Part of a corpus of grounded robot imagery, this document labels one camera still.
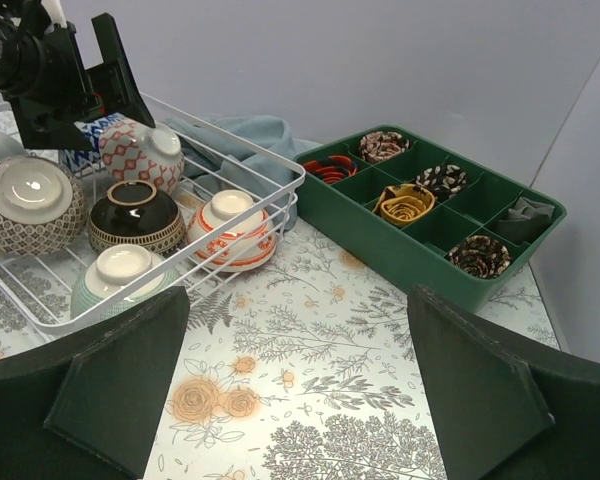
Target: black bowl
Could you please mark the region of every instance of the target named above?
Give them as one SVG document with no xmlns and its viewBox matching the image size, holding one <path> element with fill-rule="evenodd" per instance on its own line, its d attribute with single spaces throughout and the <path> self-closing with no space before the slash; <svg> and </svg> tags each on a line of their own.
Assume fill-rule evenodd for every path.
<svg viewBox="0 0 600 480">
<path fill-rule="evenodd" d="M 184 221 L 176 202 L 142 180 L 113 185 L 93 206 L 89 219 L 89 243 L 96 252 L 132 243 L 156 253 L 169 253 L 184 235 Z"/>
</svg>

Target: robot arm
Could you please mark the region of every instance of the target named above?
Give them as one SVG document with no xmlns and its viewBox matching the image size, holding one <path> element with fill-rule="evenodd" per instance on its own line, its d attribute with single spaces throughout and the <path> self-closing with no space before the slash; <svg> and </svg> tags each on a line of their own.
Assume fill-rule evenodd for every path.
<svg viewBox="0 0 600 480">
<path fill-rule="evenodd" d="M 0 93 L 30 149 L 88 150 L 75 122 L 122 113 L 155 127 L 109 14 L 92 19 L 103 62 L 85 69 L 75 27 L 54 23 L 42 0 L 0 0 Z"/>
</svg>

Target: blue and white bowl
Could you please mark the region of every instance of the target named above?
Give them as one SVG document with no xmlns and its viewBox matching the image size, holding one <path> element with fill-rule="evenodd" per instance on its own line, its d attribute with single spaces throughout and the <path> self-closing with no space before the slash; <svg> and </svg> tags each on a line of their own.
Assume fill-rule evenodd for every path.
<svg viewBox="0 0 600 480">
<path fill-rule="evenodd" d="M 76 318 L 140 278 L 163 262 L 160 255 L 140 245 L 116 245 L 102 252 L 78 277 L 71 292 L 71 318 Z M 128 297 L 100 314 L 99 320 L 115 317 L 135 305 L 160 293 L 178 280 L 175 268 L 158 275 Z"/>
<path fill-rule="evenodd" d="M 100 164 L 100 148 L 98 142 L 102 132 L 111 125 L 115 125 L 125 117 L 120 113 L 113 113 L 91 123 L 78 123 L 77 126 L 89 139 L 91 150 L 59 150 L 58 161 L 73 173 L 78 173 L 87 167 Z"/>
</svg>

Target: red and white bowl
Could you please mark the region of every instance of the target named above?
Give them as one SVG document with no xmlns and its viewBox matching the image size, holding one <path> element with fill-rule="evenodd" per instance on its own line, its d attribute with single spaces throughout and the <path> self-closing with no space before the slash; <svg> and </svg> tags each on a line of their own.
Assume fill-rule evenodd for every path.
<svg viewBox="0 0 600 480">
<path fill-rule="evenodd" d="M 143 180 L 172 193 L 184 171 L 180 139 L 161 123 L 149 128 L 122 118 L 102 132 L 99 147 L 102 163 L 118 182 Z"/>
<path fill-rule="evenodd" d="M 221 228 L 253 204 L 251 196 L 240 190 L 223 190 L 215 194 L 191 217 L 187 227 L 187 243 L 191 244 Z M 200 263 L 224 249 L 206 266 L 212 269 L 223 267 L 225 272 L 242 272 L 267 262 L 275 253 L 276 246 L 277 235 L 273 231 L 273 222 L 266 211 L 260 210 L 208 242 L 192 258 Z"/>
</svg>

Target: yellow rolled tie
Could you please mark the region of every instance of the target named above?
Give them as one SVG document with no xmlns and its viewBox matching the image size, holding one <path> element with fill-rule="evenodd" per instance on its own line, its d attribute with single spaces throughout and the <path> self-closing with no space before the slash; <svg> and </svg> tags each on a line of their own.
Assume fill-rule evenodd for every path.
<svg viewBox="0 0 600 480">
<path fill-rule="evenodd" d="M 387 187 L 378 199 L 374 213 L 396 227 L 406 227 L 429 213 L 435 205 L 434 195 L 424 187 L 404 184 Z"/>
</svg>

